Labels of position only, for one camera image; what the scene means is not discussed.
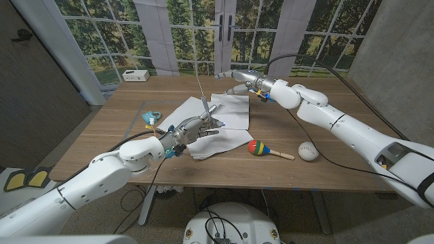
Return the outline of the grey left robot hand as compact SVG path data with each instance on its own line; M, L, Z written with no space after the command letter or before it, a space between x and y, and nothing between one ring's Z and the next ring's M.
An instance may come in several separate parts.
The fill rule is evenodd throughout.
M218 134L217 128L222 126L225 126L225 123L209 118L207 113L185 119L177 127L171 125L168 132L159 139L165 157L179 157L188 144L194 143L198 138Z

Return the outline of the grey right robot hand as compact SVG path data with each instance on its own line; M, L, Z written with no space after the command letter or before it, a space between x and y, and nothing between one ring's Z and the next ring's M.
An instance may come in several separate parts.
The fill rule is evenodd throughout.
M221 78L234 78L234 80L241 83L234 88L228 89L223 92L226 95L238 95L244 94L249 91L249 89L257 89L262 92L270 92L272 86L276 80L267 77L263 73L256 70L228 70L223 73L218 73L214 76L217 79Z

